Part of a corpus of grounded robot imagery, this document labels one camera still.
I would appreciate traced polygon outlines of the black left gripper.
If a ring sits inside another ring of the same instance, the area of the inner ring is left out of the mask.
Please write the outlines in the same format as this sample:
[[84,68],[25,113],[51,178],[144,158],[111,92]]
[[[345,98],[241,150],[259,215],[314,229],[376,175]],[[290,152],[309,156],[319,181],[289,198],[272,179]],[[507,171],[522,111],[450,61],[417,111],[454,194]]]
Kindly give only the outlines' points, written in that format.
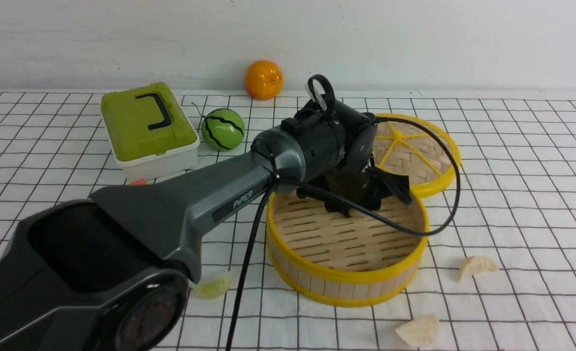
[[379,210],[382,200],[388,197],[396,197],[405,205],[413,202],[410,178],[378,167],[373,172],[367,170],[363,173],[350,173],[334,167],[313,178],[308,184],[339,196],[326,198],[325,209],[328,213],[339,213],[345,218],[351,217],[349,200],[370,211]]

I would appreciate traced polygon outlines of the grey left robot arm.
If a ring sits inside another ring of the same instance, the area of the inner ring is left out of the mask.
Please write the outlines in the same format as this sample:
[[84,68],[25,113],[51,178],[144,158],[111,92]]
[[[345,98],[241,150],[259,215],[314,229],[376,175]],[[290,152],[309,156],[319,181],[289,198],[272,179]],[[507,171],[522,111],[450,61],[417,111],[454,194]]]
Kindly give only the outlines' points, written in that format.
[[377,171],[372,113],[310,101],[249,152],[145,186],[109,186],[21,220],[0,259],[0,351],[147,351],[201,277],[205,234],[273,191],[371,211],[410,204],[406,176]]

